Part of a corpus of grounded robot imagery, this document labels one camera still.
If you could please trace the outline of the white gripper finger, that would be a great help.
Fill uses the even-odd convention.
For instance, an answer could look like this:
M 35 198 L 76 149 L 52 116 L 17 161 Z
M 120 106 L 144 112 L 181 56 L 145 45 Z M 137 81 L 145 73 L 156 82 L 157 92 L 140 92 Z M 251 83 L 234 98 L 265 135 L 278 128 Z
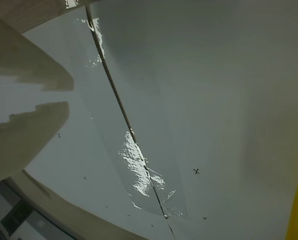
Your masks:
M 73 91 L 74 79 L 46 52 L 0 18 L 0 76 L 42 84 L 44 91 Z
M 0 181 L 24 170 L 69 118 L 66 101 L 40 104 L 0 123 Z

